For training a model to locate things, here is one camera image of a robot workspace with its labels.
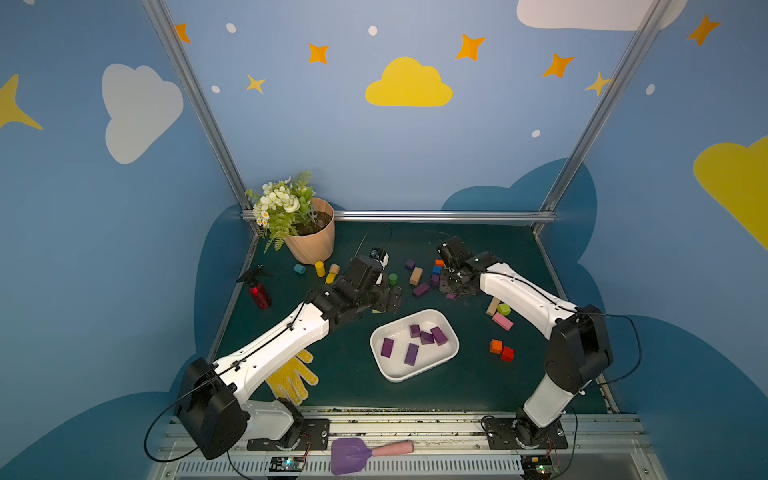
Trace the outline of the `purple brick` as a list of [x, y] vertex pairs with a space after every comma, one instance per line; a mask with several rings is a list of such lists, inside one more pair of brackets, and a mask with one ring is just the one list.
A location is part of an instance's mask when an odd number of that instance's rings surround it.
[[404, 363], [413, 367], [416, 364], [417, 356], [419, 352], [419, 346], [417, 344], [410, 343], [406, 350]]
[[382, 343], [380, 355], [384, 358], [390, 358], [392, 356], [394, 348], [394, 340], [392, 338], [385, 338]]
[[416, 298], [420, 298], [423, 295], [425, 295], [430, 290], [430, 286], [428, 284], [422, 283], [416, 286], [412, 290], [412, 295]]

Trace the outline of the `white plastic storage bin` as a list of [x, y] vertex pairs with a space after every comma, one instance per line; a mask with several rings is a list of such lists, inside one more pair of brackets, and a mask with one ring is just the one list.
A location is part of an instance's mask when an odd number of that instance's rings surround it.
[[456, 357], [460, 341], [447, 317], [424, 309], [382, 325], [369, 345], [382, 376], [401, 383]]

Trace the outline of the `dark purple block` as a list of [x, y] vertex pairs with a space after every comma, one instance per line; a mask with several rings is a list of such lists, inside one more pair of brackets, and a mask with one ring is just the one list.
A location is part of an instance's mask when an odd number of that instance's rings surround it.
[[425, 331], [420, 332], [420, 340], [422, 345], [433, 344], [435, 342], [434, 337]]

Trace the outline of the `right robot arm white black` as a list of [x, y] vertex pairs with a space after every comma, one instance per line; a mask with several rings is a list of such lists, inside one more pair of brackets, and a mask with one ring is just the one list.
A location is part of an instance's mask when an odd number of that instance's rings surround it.
[[497, 298], [548, 341], [544, 377], [519, 411], [518, 424], [530, 433], [549, 428], [573, 398], [613, 364], [603, 313], [545, 291], [490, 252], [471, 253], [456, 236], [442, 241], [437, 252], [444, 263], [442, 292], [483, 292]]

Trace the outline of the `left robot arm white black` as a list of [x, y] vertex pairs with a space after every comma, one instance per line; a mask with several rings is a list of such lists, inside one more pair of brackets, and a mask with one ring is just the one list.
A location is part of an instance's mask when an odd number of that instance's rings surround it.
[[351, 260], [330, 285], [310, 290], [282, 321], [235, 352], [210, 363], [199, 357], [182, 376], [173, 414], [208, 460], [224, 453], [250, 426], [270, 426], [271, 440], [298, 436], [303, 418], [287, 402], [252, 402], [253, 392], [301, 350], [367, 310], [396, 312], [402, 289], [386, 279], [389, 255], [374, 248]]

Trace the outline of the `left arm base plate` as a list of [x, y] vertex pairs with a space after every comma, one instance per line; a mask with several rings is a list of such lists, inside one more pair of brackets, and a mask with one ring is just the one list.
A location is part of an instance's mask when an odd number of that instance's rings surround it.
[[248, 451], [325, 451], [329, 444], [330, 420], [325, 418], [304, 419], [295, 422], [278, 440], [267, 438], [249, 439]]

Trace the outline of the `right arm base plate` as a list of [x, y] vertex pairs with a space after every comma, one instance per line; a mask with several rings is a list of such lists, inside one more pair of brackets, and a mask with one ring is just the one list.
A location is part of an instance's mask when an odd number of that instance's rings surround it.
[[480, 419], [480, 426], [491, 450], [548, 450], [569, 446], [559, 421], [541, 428], [526, 419], [486, 415]]

